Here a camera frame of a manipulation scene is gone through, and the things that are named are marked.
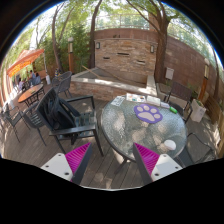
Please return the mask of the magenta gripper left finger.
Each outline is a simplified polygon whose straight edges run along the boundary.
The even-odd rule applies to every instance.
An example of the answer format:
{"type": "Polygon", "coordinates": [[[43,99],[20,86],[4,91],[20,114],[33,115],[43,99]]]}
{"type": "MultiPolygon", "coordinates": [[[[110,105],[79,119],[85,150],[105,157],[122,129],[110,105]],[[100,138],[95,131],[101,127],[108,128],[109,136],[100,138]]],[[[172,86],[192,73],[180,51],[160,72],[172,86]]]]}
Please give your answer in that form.
{"type": "Polygon", "coordinates": [[[79,185],[92,154],[92,144],[87,143],[67,154],[57,153],[42,169],[79,185]]]}

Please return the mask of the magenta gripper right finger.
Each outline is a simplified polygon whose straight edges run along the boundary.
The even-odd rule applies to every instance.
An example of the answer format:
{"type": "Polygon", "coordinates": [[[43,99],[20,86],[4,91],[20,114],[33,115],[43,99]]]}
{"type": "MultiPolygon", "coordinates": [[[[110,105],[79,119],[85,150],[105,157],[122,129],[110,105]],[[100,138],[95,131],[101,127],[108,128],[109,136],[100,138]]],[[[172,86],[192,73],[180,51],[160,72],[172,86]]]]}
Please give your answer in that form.
{"type": "Polygon", "coordinates": [[[159,155],[137,143],[133,144],[133,154],[145,185],[182,169],[169,155],[159,155]]]}

